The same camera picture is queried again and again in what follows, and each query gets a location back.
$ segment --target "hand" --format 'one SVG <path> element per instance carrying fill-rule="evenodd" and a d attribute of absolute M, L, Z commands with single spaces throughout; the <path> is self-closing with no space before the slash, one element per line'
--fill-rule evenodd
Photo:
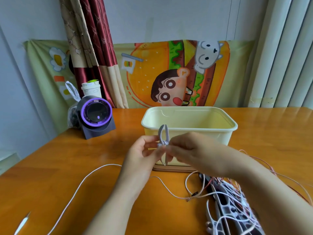
<path fill-rule="evenodd" d="M 141 136 L 129 149 L 115 188 L 127 191 L 128 196 L 137 199 L 147 183 L 152 168 L 165 153 L 165 146 L 157 147 L 159 137 Z"/>
<path fill-rule="evenodd" d="M 196 170 L 213 177 L 234 178 L 251 158 L 203 134 L 190 132 L 173 137 L 166 146 L 167 161 L 176 157 Z"/>

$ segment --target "curtain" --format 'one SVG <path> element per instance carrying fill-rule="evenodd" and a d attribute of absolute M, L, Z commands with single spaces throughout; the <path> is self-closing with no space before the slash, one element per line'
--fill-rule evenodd
<path fill-rule="evenodd" d="M 80 96 L 81 84 L 98 79 L 102 97 L 128 108 L 103 0 L 59 0 Z"/>
<path fill-rule="evenodd" d="M 245 105 L 313 109 L 313 0 L 269 0 Z"/>

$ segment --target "orange table surface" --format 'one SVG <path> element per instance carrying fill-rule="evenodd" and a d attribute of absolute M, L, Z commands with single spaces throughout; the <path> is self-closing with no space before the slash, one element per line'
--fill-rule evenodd
<path fill-rule="evenodd" d="M 313 113 L 307 108 L 225 108 L 238 124 L 229 146 L 262 158 L 281 174 L 313 184 Z M 85 140 L 69 129 L 0 177 L 0 234 L 13 234 L 29 211 L 19 235 L 46 235 L 82 179 L 109 163 L 122 164 L 135 140 L 144 134 L 146 109 L 113 109 L 116 130 Z M 120 167 L 104 167 L 86 179 L 52 234 L 81 234 L 108 198 Z M 188 196 L 187 174 L 152 172 L 176 195 Z M 305 193 L 294 182 L 284 182 Z M 201 188 L 198 176 L 188 181 Z M 305 186 L 313 195 L 313 188 Z M 190 202 L 173 197 L 151 178 L 135 202 L 126 234 L 207 234 L 206 198 Z"/>

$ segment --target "plastic bag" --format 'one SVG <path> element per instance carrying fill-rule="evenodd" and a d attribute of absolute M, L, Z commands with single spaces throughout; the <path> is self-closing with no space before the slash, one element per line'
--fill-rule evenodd
<path fill-rule="evenodd" d="M 67 127 L 68 128 L 79 128 L 80 126 L 79 126 L 78 117 L 77 117 L 77 114 L 76 114 L 76 108 L 77 108 L 77 104 L 81 100 L 81 98 L 79 96 L 79 93 L 78 93 L 77 89 L 73 86 L 72 83 L 70 83 L 69 81 L 66 81 L 65 82 L 65 86 L 66 86 L 67 90 L 69 91 L 69 93 L 74 98 L 74 100 L 77 101 L 75 104 L 73 104 L 68 109 L 68 112 L 67 112 Z"/>

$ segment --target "purple fan ring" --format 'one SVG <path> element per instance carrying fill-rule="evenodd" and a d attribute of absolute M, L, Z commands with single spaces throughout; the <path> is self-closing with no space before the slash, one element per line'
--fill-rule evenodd
<path fill-rule="evenodd" d="M 94 100 L 99 100 L 99 101 L 103 101 L 108 107 L 109 107 L 109 116 L 108 117 L 105 117 L 105 119 L 103 120 L 103 122 L 101 123 L 91 123 L 91 122 L 88 122 L 84 116 L 84 112 L 85 112 L 85 108 L 86 106 L 94 101 Z M 89 126 L 92 126 L 92 127 L 100 127 L 100 126 L 103 126 L 105 125 L 107 122 L 109 122 L 109 120 L 112 118 L 112 106 L 110 105 L 110 103 L 103 99 L 103 98 L 91 98 L 89 99 L 88 101 L 86 101 L 83 106 L 81 107 L 81 111 L 80 111 L 80 116 L 82 118 L 82 120 L 84 121 L 85 124 L 89 125 Z"/>

